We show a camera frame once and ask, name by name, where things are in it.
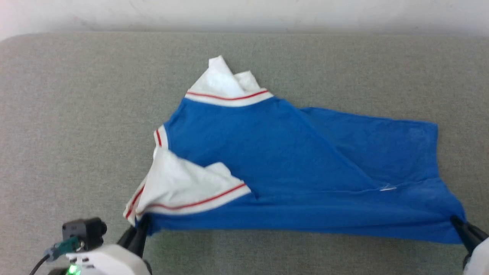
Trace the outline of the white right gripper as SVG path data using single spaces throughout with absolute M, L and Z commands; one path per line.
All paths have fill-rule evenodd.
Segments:
M 468 251 L 463 261 L 464 275 L 489 274 L 489 235 L 479 227 L 451 216 L 452 225 Z

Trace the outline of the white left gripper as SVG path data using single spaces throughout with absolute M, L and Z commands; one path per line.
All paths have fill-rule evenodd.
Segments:
M 102 245 L 89 252 L 66 254 L 70 264 L 55 268 L 48 275 L 151 275 L 150 266 L 142 259 L 150 226 L 149 214 L 129 226 L 117 244 Z M 131 245 L 131 252 L 125 249 Z

